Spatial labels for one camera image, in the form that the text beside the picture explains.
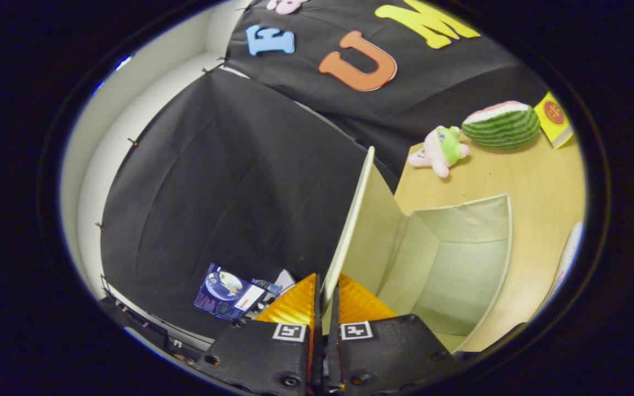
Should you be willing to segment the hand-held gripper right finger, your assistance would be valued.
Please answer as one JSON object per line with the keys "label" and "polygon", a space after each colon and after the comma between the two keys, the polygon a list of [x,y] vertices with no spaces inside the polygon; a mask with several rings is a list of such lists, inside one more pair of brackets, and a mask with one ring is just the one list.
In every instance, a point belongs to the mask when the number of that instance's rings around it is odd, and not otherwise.
{"label": "hand-held gripper right finger", "polygon": [[327,395],[397,395],[463,369],[420,316],[395,313],[345,274],[338,276],[329,319]]}

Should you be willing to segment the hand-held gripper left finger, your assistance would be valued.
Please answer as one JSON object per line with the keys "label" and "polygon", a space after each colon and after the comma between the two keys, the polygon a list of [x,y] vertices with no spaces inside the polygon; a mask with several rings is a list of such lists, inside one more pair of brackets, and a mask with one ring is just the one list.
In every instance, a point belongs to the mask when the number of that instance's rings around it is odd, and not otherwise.
{"label": "hand-held gripper left finger", "polygon": [[315,395],[323,380],[321,279],[307,276],[254,320],[229,326],[195,363],[199,373],[245,393]]}

